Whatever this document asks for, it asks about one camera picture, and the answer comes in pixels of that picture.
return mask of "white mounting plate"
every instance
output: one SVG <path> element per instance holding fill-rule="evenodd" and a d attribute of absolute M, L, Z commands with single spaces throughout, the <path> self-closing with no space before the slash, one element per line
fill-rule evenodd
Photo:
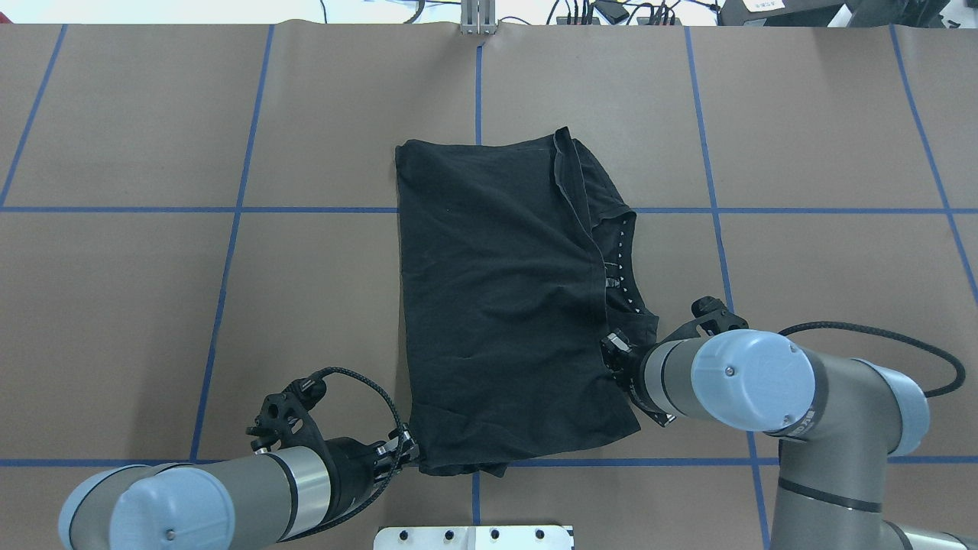
<path fill-rule="evenodd" d="M 374 550 L 573 550 L 573 533 L 562 526 L 385 527 L 374 537 Z"/>

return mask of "light blue joint cap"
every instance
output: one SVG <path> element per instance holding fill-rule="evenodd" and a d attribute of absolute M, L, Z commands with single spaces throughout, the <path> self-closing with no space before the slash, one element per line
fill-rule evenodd
<path fill-rule="evenodd" d="M 70 537 L 71 520 L 74 519 L 74 513 L 78 511 L 78 507 L 81 506 L 81 501 L 85 500 L 85 497 L 88 496 L 88 493 L 92 492 L 92 489 L 94 489 L 96 485 L 102 481 L 105 481 L 109 476 L 130 468 L 145 468 L 145 465 L 130 464 L 114 470 L 99 472 L 91 478 L 83 481 L 79 486 L 74 488 L 74 491 L 72 491 L 70 495 L 67 496 L 65 505 L 62 506 L 61 514 L 58 515 L 58 536 L 61 538 L 62 544 L 65 546 L 65 550 L 74 550 L 74 547 L 71 546 Z"/>
<path fill-rule="evenodd" d="M 227 488 L 204 470 L 173 468 L 122 493 L 109 525 L 112 550 L 227 550 L 235 509 Z"/>
<path fill-rule="evenodd" d="M 900 407 L 900 421 L 903 424 L 900 443 L 890 455 L 903 456 L 912 453 L 930 430 L 930 407 L 927 406 L 927 397 L 924 397 L 923 390 L 904 373 L 874 365 L 865 359 L 853 360 L 868 365 L 879 373 Z"/>
<path fill-rule="evenodd" d="M 721 333 L 692 361 L 692 389 L 724 424 L 749 432 L 782 430 L 815 398 L 815 371 L 789 339 L 764 331 Z"/>

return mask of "electrical cable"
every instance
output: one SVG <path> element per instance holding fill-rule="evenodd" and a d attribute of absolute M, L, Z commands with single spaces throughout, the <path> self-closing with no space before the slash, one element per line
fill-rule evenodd
<path fill-rule="evenodd" d="M 518 18 L 517 16 L 505 16 L 504 18 L 500 18 L 499 19 L 499 23 L 502 23 L 505 20 L 519 21 L 520 23 L 529 24 L 529 25 L 532 25 L 533 24 L 533 23 L 530 23 L 530 22 L 528 22 L 527 20 L 525 20 L 523 18 Z"/>
<path fill-rule="evenodd" d="M 404 24 L 411 24 L 418 20 L 422 16 L 424 11 L 424 0 L 418 0 L 418 8 L 415 10 L 415 14 L 411 16 L 410 19 L 404 22 Z"/>
<path fill-rule="evenodd" d="M 628 16 L 628 20 L 625 21 L 625 25 L 628 26 L 629 24 L 632 24 L 632 18 L 635 16 L 635 14 L 638 13 L 640 9 L 646 7 L 648 7 L 648 18 L 651 20 L 655 16 L 655 5 L 649 2 L 643 2 L 642 4 L 639 4 L 639 7 L 632 10 L 632 13 Z"/>
<path fill-rule="evenodd" d="M 961 364 L 957 357 L 954 357 L 950 353 L 947 353 L 943 349 L 937 347 L 936 345 L 931 345 L 925 342 L 921 342 L 915 338 L 911 338 L 900 333 L 895 333 L 893 331 L 887 331 L 885 329 L 877 329 L 876 327 L 868 327 L 866 325 L 857 325 L 855 323 L 843 323 L 840 321 L 815 321 L 812 323 L 802 323 L 800 325 L 794 325 L 793 327 L 788 327 L 778 334 L 782 336 L 788 336 L 795 333 L 800 333 L 802 331 L 811 331 L 816 329 L 835 329 L 839 331 L 849 331 L 854 333 L 868 334 L 872 336 L 879 336 L 880 338 L 885 338 L 888 340 L 893 340 L 903 344 L 912 345 L 918 349 L 922 349 L 932 355 L 936 355 L 945 361 L 951 363 L 951 366 L 955 369 L 955 379 L 950 383 L 945 384 L 939 388 L 933 390 L 928 390 L 923 393 L 924 397 L 936 397 L 938 395 L 944 395 L 957 390 L 964 384 L 964 365 Z"/>
<path fill-rule="evenodd" d="M 376 391 L 380 395 L 380 397 L 383 397 L 383 401 L 387 404 L 387 408 L 390 409 L 391 416 L 394 417 L 394 424 L 396 426 L 395 430 L 396 430 L 396 432 L 398 434 L 398 436 L 397 436 L 397 453 L 394 455 L 393 464 L 392 464 L 392 466 L 390 468 L 390 471 L 387 472 L 387 475 L 383 478 L 383 481 L 380 482 L 380 485 L 374 491 L 374 494 L 370 495 L 370 497 L 367 500 L 363 501 L 360 504 L 360 506 L 357 506 L 349 514 L 345 514 L 343 516 L 340 516 L 339 518 L 336 518 L 335 520 L 332 520 L 330 522 L 327 522 L 327 523 L 324 523 L 324 524 L 315 526 L 315 527 L 313 527 L 313 528 L 311 528 L 311 529 L 309 529 L 307 531 L 304 531 L 304 532 L 302 532 L 302 533 L 300 533 L 300 534 L 298 534 L 296 536 L 290 537 L 290 538 L 286 539 L 283 542 L 289 542 L 289 541 L 296 540 L 296 539 L 299 539 L 299 538 L 304 538 L 304 537 L 309 536 L 309 535 L 312 535 L 312 534 L 323 532 L 326 529 L 330 529 L 330 528 L 336 527 L 339 524 L 342 524 L 343 522 L 345 522 L 345 521 L 353 518 L 357 514 L 363 512 L 364 509 L 367 508 L 368 506 L 370 506 L 371 504 L 373 504 L 374 501 L 376 501 L 380 497 L 380 495 L 384 492 L 384 490 L 387 489 L 387 486 L 390 485 L 390 481 L 394 478 L 395 474 L 397 473 L 397 466 L 401 463 L 401 458 L 404 457 L 404 438 L 401 436 L 401 434 L 404 432 L 404 428 L 405 427 L 404 427 L 404 424 L 401 422 L 401 415 L 397 412 L 397 407 L 394 406 L 394 400 L 390 398 L 390 395 L 388 395 L 387 392 L 384 391 L 383 388 L 381 388 L 373 380 L 365 377 L 364 375 L 362 375 L 362 374 L 360 374 L 358 372 L 354 372 L 354 371 L 351 371 L 349 369 L 343 369 L 343 368 L 339 368 L 339 367 L 327 367 L 325 369 L 321 369 L 321 370 L 318 370 L 318 371 L 314 372 L 313 374 L 309 375 L 308 378 L 309 379 L 322 380 L 322 379 L 326 378 L 330 374 L 341 374 L 341 375 L 344 375 L 344 376 L 348 376 L 348 377 L 350 377 L 350 378 L 352 378 L 354 380 L 357 380 L 359 382 L 362 382 L 362 383 L 366 384 L 367 386 L 369 386 L 371 390 Z"/>

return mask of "folded shirt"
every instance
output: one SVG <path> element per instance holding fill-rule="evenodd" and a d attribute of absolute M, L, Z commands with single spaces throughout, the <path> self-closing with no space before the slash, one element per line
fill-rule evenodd
<path fill-rule="evenodd" d="M 453 476 L 639 429 L 605 368 L 620 329 L 654 344 L 632 274 L 636 216 L 567 128 L 505 147 L 397 148 L 401 276 L 421 471 Z"/>

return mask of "silver metal ring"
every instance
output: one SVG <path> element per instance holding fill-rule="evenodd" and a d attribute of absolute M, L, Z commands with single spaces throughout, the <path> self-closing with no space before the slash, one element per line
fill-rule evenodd
<path fill-rule="evenodd" d="M 296 505 L 292 529 L 282 539 L 317 526 L 330 509 L 332 485 L 323 459 L 309 447 L 290 447 L 273 453 L 289 467 L 295 480 Z"/>
<path fill-rule="evenodd" d="M 685 417 L 686 415 L 681 413 L 666 396 L 666 389 L 662 384 L 662 368 L 666 364 L 666 358 L 669 357 L 673 348 L 683 342 L 688 342 L 688 340 L 667 342 L 652 351 L 652 355 L 645 362 L 645 390 L 648 391 L 648 396 L 652 398 L 655 406 L 666 413 Z"/>

